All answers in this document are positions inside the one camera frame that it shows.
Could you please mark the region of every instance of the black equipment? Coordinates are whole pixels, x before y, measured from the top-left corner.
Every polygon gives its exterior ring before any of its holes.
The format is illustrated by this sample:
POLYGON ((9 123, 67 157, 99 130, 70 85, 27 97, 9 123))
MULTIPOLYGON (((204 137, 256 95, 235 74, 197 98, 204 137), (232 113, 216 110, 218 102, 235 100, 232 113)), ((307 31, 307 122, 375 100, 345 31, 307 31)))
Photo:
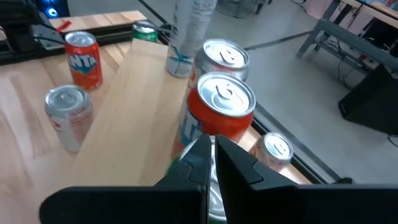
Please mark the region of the black equipment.
POLYGON ((383 65, 355 86, 339 103, 344 119, 387 134, 398 134, 398 79, 383 65))
POLYGON ((63 41, 32 0, 0 0, 0 26, 7 37, 0 43, 2 53, 31 52, 63 41), (55 41, 43 43, 40 39, 55 41))
MULTIPOLYGON (((398 223, 396 185, 297 185, 216 136, 227 222, 398 223)), ((40 207, 43 224, 207 223, 211 141, 202 135, 153 187, 71 187, 40 207)))

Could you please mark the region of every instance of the green can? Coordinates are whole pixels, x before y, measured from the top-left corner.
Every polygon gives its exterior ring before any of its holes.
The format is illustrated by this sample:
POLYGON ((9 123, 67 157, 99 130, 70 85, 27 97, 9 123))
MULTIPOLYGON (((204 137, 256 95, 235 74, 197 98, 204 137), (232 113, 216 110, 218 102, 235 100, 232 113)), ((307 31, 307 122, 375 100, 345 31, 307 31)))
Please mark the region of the green can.
POLYGON ((157 42, 157 31, 140 25, 155 27, 155 25, 149 21, 135 22, 134 25, 132 25, 132 37, 140 40, 157 42))
MULTIPOLYGON (((218 185, 217 173, 216 173, 216 162, 215 162, 215 137, 210 136, 211 143, 211 174, 210 174, 210 201, 209 201, 209 224, 225 224, 226 216, 224 211, 223 199, 221 198, 220 187, 218 185)), ((191 149, 196 140, 192 141, 185 147, 181 155, 175 158, 170 167, 178 163, 186 153, 191 149)))

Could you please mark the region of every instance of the fanta can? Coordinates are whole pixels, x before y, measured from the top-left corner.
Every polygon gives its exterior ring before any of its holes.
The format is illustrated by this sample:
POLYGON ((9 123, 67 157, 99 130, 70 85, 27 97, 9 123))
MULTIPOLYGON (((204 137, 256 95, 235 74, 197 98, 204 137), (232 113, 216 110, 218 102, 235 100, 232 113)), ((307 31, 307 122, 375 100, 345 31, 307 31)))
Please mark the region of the fanta can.
POLYGON ((222 134, 239 142, 252 123, 255 106, 254 92, 242 80, 227 72, 209 72, 201 76, 196 88, 188 94, 172 158, 201 134, 222 134))
POLYGON ((95 90, 103 82, 100 50, 93 34, 84 31, 70 32, 65 36, 73 82, 85 90, 95 90))

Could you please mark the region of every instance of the pull tab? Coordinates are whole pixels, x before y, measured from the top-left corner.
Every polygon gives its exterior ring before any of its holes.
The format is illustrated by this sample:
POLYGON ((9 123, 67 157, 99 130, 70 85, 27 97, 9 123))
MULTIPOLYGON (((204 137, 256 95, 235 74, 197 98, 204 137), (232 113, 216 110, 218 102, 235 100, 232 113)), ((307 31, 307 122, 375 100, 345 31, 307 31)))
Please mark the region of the pull tab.
POLYGON ((233 95, 232 89, 229 87, 229 85, 216 85, 216 90, 217 93, 224 99, 230 100, 233 95))
POLYGON ((230 65, 235 63, 235 58, 231 55, 231 52, 229 50, 220 50, 220 56, 225 63, 228 63, 230 65))

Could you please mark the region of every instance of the can top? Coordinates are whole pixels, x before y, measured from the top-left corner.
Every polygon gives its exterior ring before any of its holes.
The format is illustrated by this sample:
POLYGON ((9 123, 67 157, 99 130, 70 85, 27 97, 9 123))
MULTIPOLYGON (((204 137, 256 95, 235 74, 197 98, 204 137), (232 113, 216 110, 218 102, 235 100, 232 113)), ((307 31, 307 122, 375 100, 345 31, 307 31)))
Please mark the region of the can top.
POLYGON ((242 117, 256 106, 256 97, 243 81, 225 72, 209 72, 199 78, 197 90, 212 110, 230 117, 242 117))
POLYGON ((69 32, 65 41, 74 47, 89 47, 96 42, 94 35, 85 31, 69 32))
POLYGON ((249 65, 249 55, 238 44, 225 39, 210 39, 203 44, 206 55, 218 64, 229 68, 249 65))
POLYGON ((144 34, 151 34, 153 32, 155 32, 154 29, 152 28, 148 28, 148 27, 142 27, 140 26, 140 24, 144 24, 144 25, 148 25, 148 26, 155 26, 153 23, 149 22, 149 21, 137 21, 135 22, 132 26, 134 28, 134 30, 138 31, 138 32, 142 32, 144 34))
POLYGON ((264 136, 264 145, 275 158, 289 160, 294 150, 290 141, 279 133, 268 133, 264 136))
POLYGON ((86 97, 82 88, 76 85, 62 85, 47 93, 45 103, 57 111, 70 111, 78 108, 86 97))
MULTIPOLYGON (((218 185, 216 161, 215 161, 215 137, 210 136, 211 139, 211 171, 210 171, 210 192, 209 192, 209 217, 217 221, 226 221, 223 198, 221 197, 220 187, 218 185)), ((196 140, 192 141, 182 151, 180 159, 183 158, 196 140)))

